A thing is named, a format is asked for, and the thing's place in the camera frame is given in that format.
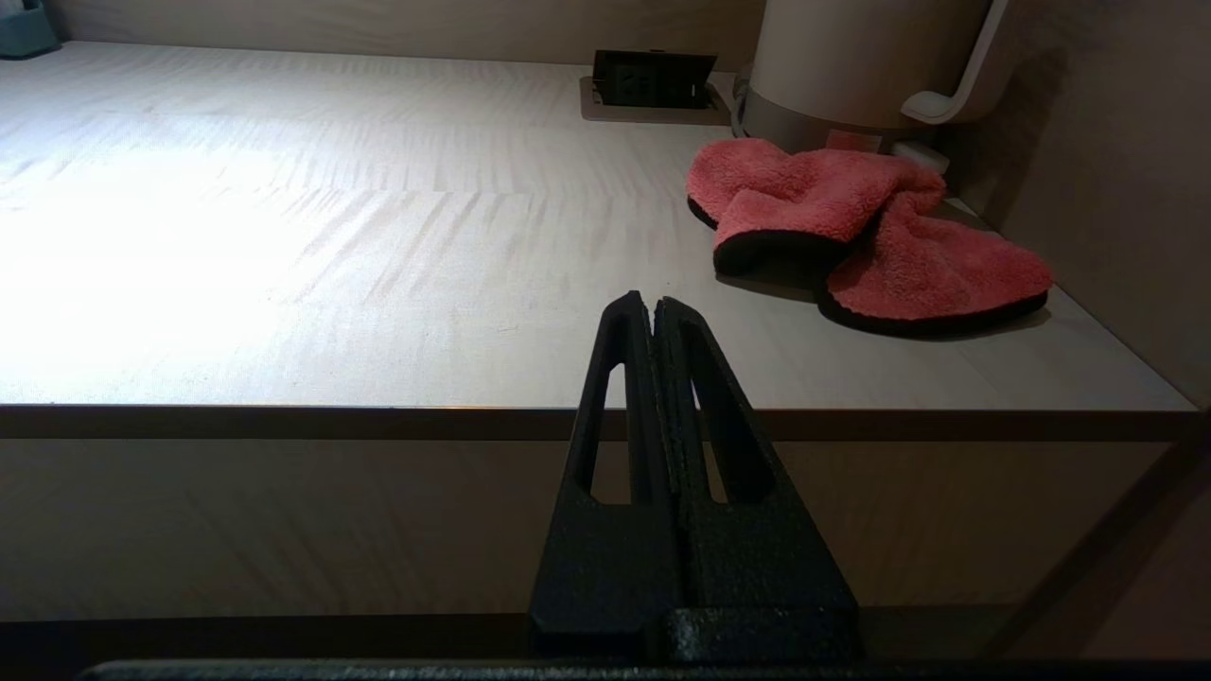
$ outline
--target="black clip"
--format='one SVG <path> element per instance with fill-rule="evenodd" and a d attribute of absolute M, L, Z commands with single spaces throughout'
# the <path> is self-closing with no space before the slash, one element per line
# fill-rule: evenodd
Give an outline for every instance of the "black clip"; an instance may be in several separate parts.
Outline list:
<path fill-rule="evenodd" d="M 632 505 L 590 494 L 606 380 L 626 365 Z M 696 402 L 727 503 L 711 498 Z M 541 656 L 849 663 L 857 605 L 706 321 L 637 292 L 602 316 L 530 625 Z"/>

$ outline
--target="cylindrical container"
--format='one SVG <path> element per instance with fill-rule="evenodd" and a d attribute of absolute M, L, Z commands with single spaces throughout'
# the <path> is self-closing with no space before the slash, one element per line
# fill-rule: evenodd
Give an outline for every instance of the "cylindrical container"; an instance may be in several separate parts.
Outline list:
<path fill-rule="evenodd" d="M 28 59 L 59 48 L 42 0 L 23 0 L 24 11 L 0 18 L 0 59 Z"/>
<path fill-rule="evenodd" d="M 991 0 L 769 0 L 744 130 L 790 151 L 886 150 L 928 126 L 901 113 L 954 92 Z"/>

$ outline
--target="beige wall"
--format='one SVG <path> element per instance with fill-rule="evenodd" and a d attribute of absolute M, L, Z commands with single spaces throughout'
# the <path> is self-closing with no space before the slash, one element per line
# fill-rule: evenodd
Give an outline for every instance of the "beige wall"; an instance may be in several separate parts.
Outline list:
<path fill-rule="evenodd" d="M 764 0 L 51 0 L 75 40 L 592 63 L 608 47 L 752 57 Z"/>
<path fill-rule="evenodd" d="M 1211 2 L 1032 1 L 1003 105 L 946 144 L 952 185 L 1211 405 Z"/>

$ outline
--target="wooden wall panel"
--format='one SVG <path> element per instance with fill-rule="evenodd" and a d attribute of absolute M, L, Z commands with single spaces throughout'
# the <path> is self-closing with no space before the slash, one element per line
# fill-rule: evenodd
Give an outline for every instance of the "wooden wall panel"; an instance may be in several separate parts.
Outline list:
<path fill-rule="evenodd" d="M 1211 475 L 1204 474 L 1211 481 Z M 1085 657 L 1211 657 L 1211 485 L 1186 510 L 1102 629 Z"/>
<path fill-rule="evenodd" d="M 592 63 L 607 47 L 757 46 L 764 0 L 52 0 L 76 40 L 298 52 Z"/>
<path fill-rule="evenodd" d="M 863 606 L 1022 597 L 1155 445 L 780 445 Z M 625 443 L 602 445 L 603 497 Z M 0 622 L 522 612 L 561 442 L 0 441 Z"/>
<path fill-rule="evenodd" d="M 1211 2 L 1032 1 L 1001 105 L 946 144 L 952 188 L 1206 407 Z"/>

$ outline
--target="white shelf surface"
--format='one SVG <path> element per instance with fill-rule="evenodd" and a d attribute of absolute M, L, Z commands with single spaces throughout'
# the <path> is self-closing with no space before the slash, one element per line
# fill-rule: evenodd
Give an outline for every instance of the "white shelf surface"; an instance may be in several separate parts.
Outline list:
<path fill-rule="evenodd" d="M 684 179 L 729 131 L 586 122 L 586 73 L 0 63 L 0 402 L 573 407 L 602 308 L 639 290 L 701 311 L 758 408 L 1194 408 L 1058 288 L 923 342 L 718 281 Z"/>

